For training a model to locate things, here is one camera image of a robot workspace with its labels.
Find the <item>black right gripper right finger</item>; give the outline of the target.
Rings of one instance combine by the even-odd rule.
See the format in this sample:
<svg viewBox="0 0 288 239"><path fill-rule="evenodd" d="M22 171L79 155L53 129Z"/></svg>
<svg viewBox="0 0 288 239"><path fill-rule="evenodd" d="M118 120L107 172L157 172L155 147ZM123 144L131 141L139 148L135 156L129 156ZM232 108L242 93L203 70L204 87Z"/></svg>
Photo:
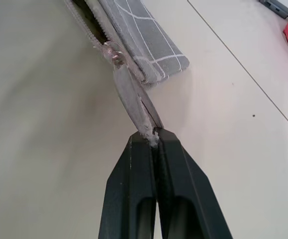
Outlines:
<svg viewBox="0 0 288 239"><path fill-rule="evenodd" d="M157 128L154 173L162 239L233 239L206 174L177 136Z"/></svg>

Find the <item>grey plaid zipper pouch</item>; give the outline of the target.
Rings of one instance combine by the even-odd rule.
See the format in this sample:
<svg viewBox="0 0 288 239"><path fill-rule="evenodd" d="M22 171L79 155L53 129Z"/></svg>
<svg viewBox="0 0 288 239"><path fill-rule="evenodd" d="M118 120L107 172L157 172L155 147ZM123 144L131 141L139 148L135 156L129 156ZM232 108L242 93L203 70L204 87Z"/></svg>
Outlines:
<svg viewBox="0 0 288 239"><path fill-rule="evenodd" d="M156 147L163 123L147 90L189 66L188 58L142 0L65 0L93 46L113 67L120 100L139 133Z"/></svg>

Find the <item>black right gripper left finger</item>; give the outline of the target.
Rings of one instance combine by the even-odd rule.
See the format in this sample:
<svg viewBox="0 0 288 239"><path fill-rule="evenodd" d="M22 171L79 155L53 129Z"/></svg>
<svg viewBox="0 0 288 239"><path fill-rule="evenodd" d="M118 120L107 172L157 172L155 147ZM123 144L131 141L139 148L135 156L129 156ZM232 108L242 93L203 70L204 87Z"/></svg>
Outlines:
<svg viewBox="0 0 288 239"><path fill-rule="evenodd" d="M153 239L155 215L152 151L137 132L107 180L98 239Z"/></svg>

